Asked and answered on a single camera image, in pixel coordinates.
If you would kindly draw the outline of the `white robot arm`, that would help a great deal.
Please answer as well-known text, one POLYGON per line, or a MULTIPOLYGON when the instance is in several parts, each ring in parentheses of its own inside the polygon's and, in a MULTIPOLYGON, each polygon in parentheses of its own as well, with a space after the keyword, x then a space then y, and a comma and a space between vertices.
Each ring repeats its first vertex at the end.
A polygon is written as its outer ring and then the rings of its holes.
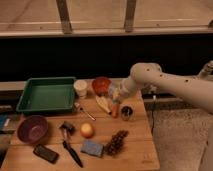
MULTIPOLYGON (((136 63, 130 74, 112 91, 112 99, 122 102, 143 87, 153 85, 213 115, 213 81, 167 74, 156 63, 136 63)), ((213 126, 198 171, 213 171, 213 126)))

